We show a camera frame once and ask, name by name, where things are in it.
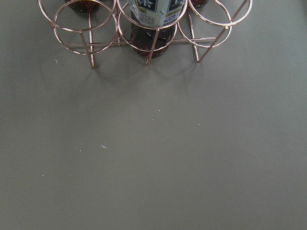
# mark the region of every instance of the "bottle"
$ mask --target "bottle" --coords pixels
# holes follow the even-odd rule
[[[131,18],[144,26],[162,26],[174,22],[180,15],[184,0],[129,0]],[[176,26],[161,29],[155,49],[166,46],[175,33]],[[141,28],[131,24],[130,42],[139,49],[151,50],[154,42],[156,30]],[[157,58],[166,52],[168,46],[154,51],[152,58]],[[148,58],[150,51],[139,51],[138,54]]]
[[[99,8],[99,3],[93,1],[78,1],[69,5],[75,11],[82,13],[92,13],[97,11]]]
[[[209,0],[191,0],[192,5],[195,8],[199,8],[199,7],[202,7],[202,6],[206,5],[208,3],[208,1]]]

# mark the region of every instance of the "bottle holder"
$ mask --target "bottle holder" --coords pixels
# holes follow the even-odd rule
[[[69,7],[71,4],[74,4],[74,3],[79,2],[79,1],[91,1],[91,2],[98,3],[100,5],[100,7],[103,7],[108,11],[107,17],[102,22],[100,22],[99,25],[93,26],[92,13],[88,12],[87,13],[87,21],[88,21],[88,27],[87,28],[68,28],[66,26],[59,24],[58,18],[60,16],[60,14],[63,12],[63,10],[65,8]],[[122,45],[129,45],[136,50],[148,52],[149,56],[145,57],[145,63],[147,65],[149,65],[152,61],[152,56],[153,56],[153,53],[155,51],[162,50],[163,48],[166,48],[170,44],[190,43],[190,44],[192,44],[194,59],[197,63],[200,63],[211,49],[222,45],[229,38],[229,36],[232,32],[232,27],[237,25],[238,23],[242,22],[248,16],[248,14],[250,13],[251,8],[252,8],[252,0],[243,0],[240,7],[237,9],[237,11],[234,13],[234,15],[231,16],[228,9],[219,0],[211,0],[223,9],[223,11],[224,11],[224,13],[226,14],[226,17],[227,17],[227,22],[214,22],[214,21],[204,17],[203,15],[201,15],[193,7],[191,0],[184,0],[184,5],[183,5],[183,8],[182,8],[182,11],[181,11],[180,16],[177,18],[176,21],[174,21],[173,23],[166,25],[166,26],[150,27],[150,26],[144,26],[144,25],[138,23],[137,21],[133,20],[130,16],[128,16],[127,13],[125,12],[125,8],[127,8],[129,6],[128,6],[128,4],[125,4],[125,5],[121,4],[121,2],[123,2],[123,1],[125,1],[125,0],[122,0],[122,1],[121,0],[113,0],[112,5],[107,6],[103,1],[99,1],[99,0],[71,0],[71,1],[63,4],[59,8],[57,13],[55,14],[54,19],[51,19],[49,17],[49,15],[47,14],[44,6],[43,6],[42,0],[37,0],[41,12],[43,13],[43,15],[49,21],[49,23],[50,23],[50,25],[51,25],[51,27],[54,31],[54,34],[56,36],[56,39],[60,42],[60,44],[62,46],[64,46],[67,50],[69,50],[73,53],[80,54],[80,55],[86,55],[89,59],[90,65],[93,69],[96,67],[96,62],[95,62],[95,55],[96,54],[103,52],[104,50],[108,49],[110,46],[121,47]],[[241,18],[237,19],[238,15],[241,13],[241,11],[243,10],[243,8],[246,5],[248,5],[246,13]],[[188,19],[189,19],[190,38],[184,33],[183,26],[181,25],[182,20],[183,20],[183,16],[185,14],[188,16]],[[196,38],[195,37],[195,28],[194,28],[193,21],[192,21],[192,15],[193,14],[195,14],[198,18],[200,18],[204,23],[208,23],[208,24],[216,26],[216,27],[221,27],[222,31],[215,37]],[[121,21],[123,20],[123,17],[126,20],[128,20],[130,23],[132,23],[132,24],[134,24],[134,25],[136,25],[140,28],[155,31],[155,35],[154,35],[154,38],[153,38],[153,44],[151,46],[151,49],[142,49],[140,47],[135,46],[134,44],[132,44],[130,39],[128,39],[124,35],[122,25],[121,25]],[[115,32],[114,32],[114,36],[112,37],[111,41],[102,42],[102,43],[95,43],[94,42],[94,31],[103,27],[107,22],[109,22],[110,19],[113,19],[114,24],[115,24]],[[172,38],[170,39],[170,41],[167,42],[165,46],[155,49],[155,45],[156,45],[156,42],[157,42],[157,39],[158,39],[159,31],[166,29],[166,28],[169,28],[171,26],[175,26],[175,31],[174,31],[174,34],[173,34]],[[71,33],[78,33],[80,35],[81,43],[64,43],[62,41],[59,33],[58,33],[59,29],[64,30],[64,31],[68,31],[68,32],[71,32]],[[179,31],[180,34],[182,35],[182,37],[183,37],[182,39],[175,39],[177,31]],[[89,35],[89,41],[88,42],[86,42],[86,39],[84,37],[85,33],[88,33],[88,35]],[[203,45],[204,42],[206,42],[206,43],[210,42],[210,45]],[[84,51],[80,51],[80,50],[76,49],[76,48],[80,48],[80,47],[83,47]],[[198,53],[198,47],[205,49],[205,52],[201,57]]]

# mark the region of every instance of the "copper wire rack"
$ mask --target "copper wire rack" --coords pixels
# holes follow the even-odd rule
[[[99,0],[86,0],[91,2],[98,3],[101,7],[105,8],[108,11],[108,15],[106,18],[100,22],[99,25],[93,26],[92,22],[92,13],[87,13],[87,21],[88,21],[88,27],[87,28],[67,28],[61,24],[58,23],[58,18],[60,14],[63,12],[63,10],[67,7],[69,7],[71,4],[84,1],[84,0],[71,0],[65,4],[63,4],[57,13],[55,14],[54,18],[52,19],[45,10],[45,7],[42,3],[42,0],[37,0],[39,8],[43,15],[47,18],[49,21],[52,30],[54,31],[54,34],[56,36],[56,39],[64,46],[67,50],[80,54],[80,55],[86,55],[91,67],[94,69],[96,67],[96,60],[95,55],[98,53],[103,52],[104,50],[108,49],[110,46],[117,46],[121,47],[123,45],[129,45],[133,47],[136,50],[142,51],[142,52],[148,52],[148,57],[145,57],[145,63],[146,65],[149,65],[152,61],[152,56],[155,51],[159,51],[165,47],[167,47],[170,44],[176,44],[176,43],[190,43],[192,45],[193,49],[193,55],[194,60],[196,63],[200,63],[210,52],[213,48],[216,48],[220,45],[222,45],[230,36],[232,32],[233,26],[237,25],[238,23],[242,22],[250,13],[252,8],[252,0],[243,0],[242,4],[239,6],[239,8],[235,11],[233,15],[230,14],[229,10],[218,0],[210,0],[213,1],[215,4],[217,4],[219,7],[221,7],[226,14],[227,21],[220,23],[212,21],[208,18],[206,18],[204,15],[201,15],[197,9],[195,9],[191,3],[191,0],[184,0],[184,5],[182,8],[182,11],[180,13],[180,16],[177,18],[176,21],[172,22],[171,24],[168,24],[166,26],[159,26],[159,27],[150,27],[150,26],[144,26],[137,21],[133,20],[126,12],[125,8],[128,7],[128,4],[125,4],[123,2],[126,2],[125,0],[113,0],[111,5],[107,5],[106,3],[103,3],[103,1]],[[208,23],[210,25],[220,27],[221,32],[217,34],[217,36],[212,37],[196,37],[195,31],[197,28],[195,28],[192,20],[192,15],[195,14],[199,19],[201,19],[204,23]],[[187,36],[182,28],[182,20],[184,15],[187,15],[188,18],[188,25],[189,25],[189,36]],[[133,45],[129,38],[127,38],[122,30],[121,21],[123,20],[123,17],[130,21],[131,23],[137,25],[138,27],[148,29],[148,30],[154,30],[155,35],[153,38],[153,44],[151,49],[145,50],[141,49],[140,47],[137,47]],[[108,42],[101,42],[96,43],[94,42],[94,31],[98,28],[103,27],[109,20],[113,19],[115,24],[115,32],[114,36],[112,37],[111,41]],[[160,47],[158,49],[155,49],[156,42],[158,39],[159,32],[163,29],[166,29],[170,26],[175,26],[175,32],[171,38],[171,40],[163,47]],[[80,43],[64,43],[58,33],[58,30],[64,30],[71,33],[78,33],[80,35]],[[182,38],[176,38],[176,34],[178,32],[181,34]],[[88,33],[89,41],[86,41],[84,34]],[[77,47],[84,48],[84,51],[80,51],[80,49],[76,49]],[[198,49],[204,49],[204,54],[200,55]]]

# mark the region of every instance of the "brown bottle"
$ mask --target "brown bottle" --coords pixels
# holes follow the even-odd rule
[[[138,22],[135,15],[131,12],[131,18]],[[175,26],[168,27],[166,29],[160,30],[158,35],[158,40],[155,44],[155,49],[164,47],[173,37],[175,32]],[[136,46],[139,49],[146,49],[151,50],[154,42],[154,36],[155,36],[156,30],[148,30],[141,27],[138,27],[135,24],[131,24],[131,37],[130,41],[131,43]],[[157,58],[161,56],[164,52],[166,52],[168,46],[153,52],[152,58]],[[150,51],[139,51],[137,49],[134,49],[138,54],[140,54],[143,57],[148,58],[150,55]]]
[[[99,3],[93,1],[79,1],[69,5],[75,11],[82,13],[92,13],[99,8]]]
[[[195,8],[199,8],[199,7],[202,7],[202,6],[206,5],[208,3],[208,1],[209,0],[191,0],[192,5]]]

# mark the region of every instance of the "rose gold metal rack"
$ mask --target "rose gold metal rack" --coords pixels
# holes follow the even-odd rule
[[[60,25],[58,23],[59,15],[63,12],[63,10],[66,7],[70,6],[73,3],[79,2],[79,1],[85,1],[85,0],[71,0],[71,1],[63,4],[59,8],[59,10],[57,11],[54,19],[51,19],[48,16],[48,14],[47,14],[44,6],[43,6],[42,0],[37,0],[39,8],[40,8],[41,12],[43,13],[43,15],[49,21],[57,40],[67,50],[74,52],[76,54],[86,55],[88,57],[90,65],[93,69],[96,67],[95,55],[97,53],[100,53],[100,52],[106,50],[110,46],[121,46],[121,45],[129,45],[129,46],[131,46],[134,49],[137,49],[139,51],[150,52],[150,55],[148,56],[148,58],[145,59],[146,64],[149,65],[152,61],[152,55],[153,55],[154,51],[161,50],[161,49],[167,47],[170,44],[190,43],[190,44],[192,44],[192,47],[193,47],[194,59],[197,63],[200,63],[204,59],[204,57],[208,54],[208,52],[210,50],[222,45],[229,38],[229,36],[232,32],[232,27],[234,25],[237,25],[238,23],[242,22],[249,15],[251,8],[252,8],[252,0],[243,0],[240,7],[237,9],[237,11],[234,13],[234,15],[231,16],[228,9],[219,0],[211,0],[214,3],[216,3],[219,7],[221,7],[223,9],[223,11],[225,12],[225,14],[227,15],[227,18],[228,18],[227,22],[219,23],[219,22],[211,21],[210,19],[207,19],[206,17],[201,15],[193,7],[191,0],[184,0],[184,5],[183,5],[183,8],[182,8],[181,14],[175,22],[173,22],[169,25],[166,25],[166,26],[150,27],[150,26],[144,26],[144,25],[136,22],[135,20],[133,20],[131,17],[129,17],[126,14],[125,8],[128,6],[128,4],[125,4],[125,5],[121,4],[121,2],[123,2],[125,0],[113,0],[111,6],[107,6],[105,3],[103,3],[103,1],[99,1],[99,0],[86,0],[86,1],[96,2],[96,3],[100,4],[101,7],[106,8],[107,11],[109,12],[108,16],[99,25],[93,26],[92,15],[91,15],[91,13],[87,13],[88,28],[81,28],[81,29],[80,28],[77,28],[77,29],[73,28],[73,29],[71,29],[71,28],[67,28],[63,25]],[[241,18],[237,19],[238,15],[241,13],[241,11],[244,8],[247,8],[246,13]],[[185,14],[187,14],[188,19],[189,19],[190,38],[184,33],[183,26],[181,25],[182,18]],[[222,31],[216,37],[196,38],[195,37],[195,28],[194,28],[193,21],[192,21],[192,15],[193,14],[195,14],[198,18],[203,20],[205,23],[211,24],[213,26],[221,27]],[[149,50],[140,49],[139,47],[136,47],[135,45],[133,45],[130,42],[130,40],[124,35],[123,30],[121,28],[120,22],[122,20],[122,16],[124,16],[124,18],[126,20],[128,20],[131,23],[137,25],[138,27],[155,31],[155,36],[154,36],[154,39],[153,39],[153,44],[152,44],[151,49],[149,49]],[[113,38],[109,42],[95,43],[94,42],[94,30],[104,26],[111,18],[113,18],[114,23],[115,23],[115,33],[114,33]],[[160,47],[158,49],[155,49],[155,45],[156,45],[156,42],[157,42],[157,39],[158,39],[159,31],[162,30],[162,29],[166,29],[170,26],[175,26],[175,32],[174,32],[174,35],[173,35],[171,41],[169,41],[164,47]],[[80,35],[80,38],[81,38],[81,43],[78,43],[78,44],[64,43],[59,36],[58,29],[68,31],[68,32],[71,32],[71,33],[78,33]],[[182,35],[183,39],[175,39],[175,36],[176,36],[176,33],[177,33],[178,30],[179,30],[180,34]],[[84,33],[88,33],[89,42],[86,42],[86,40],[84,38]],[[211,44],[210,45],[202,45],[202,43],[204,43],[204,42],[207,42],[207,43],[210,42]],[[75,48],[78,48],[78,47],[83,47],[84,51],[76,50]],[[206,50],[205,53],[201,57],[198,53],[198,47]]]

